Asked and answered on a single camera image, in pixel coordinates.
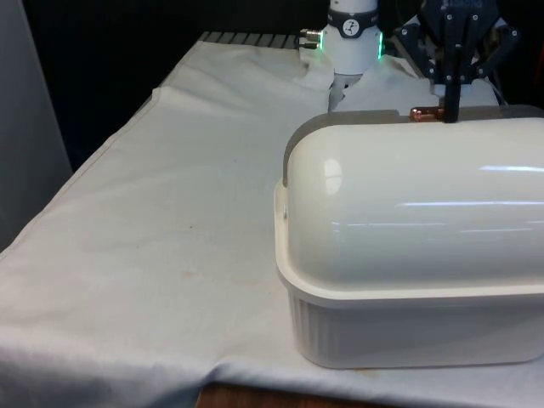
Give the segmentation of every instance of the rounded lid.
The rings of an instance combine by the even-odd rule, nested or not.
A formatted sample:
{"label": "rounded lid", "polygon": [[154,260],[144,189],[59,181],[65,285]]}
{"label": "rounded lid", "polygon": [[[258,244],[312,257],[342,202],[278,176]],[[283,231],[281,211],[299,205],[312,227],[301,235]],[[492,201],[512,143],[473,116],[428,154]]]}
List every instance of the rounded lid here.
{"label": "rounded lid", "polygon": [[542,119],[312,131],[276,190],[282,274],[349,296],[542,292],[543,134]]}

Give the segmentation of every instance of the table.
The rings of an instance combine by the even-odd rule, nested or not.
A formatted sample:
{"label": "table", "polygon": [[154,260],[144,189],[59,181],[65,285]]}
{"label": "table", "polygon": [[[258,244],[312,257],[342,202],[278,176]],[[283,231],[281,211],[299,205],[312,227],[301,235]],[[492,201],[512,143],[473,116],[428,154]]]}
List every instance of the table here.
{"label": "table", "polygon": [[384,405],[348,402],[259,388],[212,384],[204,388],[196,408],[387,408]]}
{"label": "table", "polygon": [[[332,371],[294,348],[273,189],[326,59],[199,42],[0,255],[0,405],[192,406],[231,383],[399,406],[540,406],[544,365]],[[436,105],[384,58],[340,110]],[[476,82],[464,105],[492,105]]]}

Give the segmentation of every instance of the white plastic container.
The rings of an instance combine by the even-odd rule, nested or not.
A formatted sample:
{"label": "white plastic container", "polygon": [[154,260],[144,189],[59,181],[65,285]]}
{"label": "white plastic container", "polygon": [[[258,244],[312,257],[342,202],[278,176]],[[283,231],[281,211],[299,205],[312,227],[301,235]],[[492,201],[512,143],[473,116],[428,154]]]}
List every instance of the white plastic container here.
{"label": "white plastic container", "polygon": [[332,368],[544,354],[544,119],[330,114],[287,147],[276,257],[301,353]]}

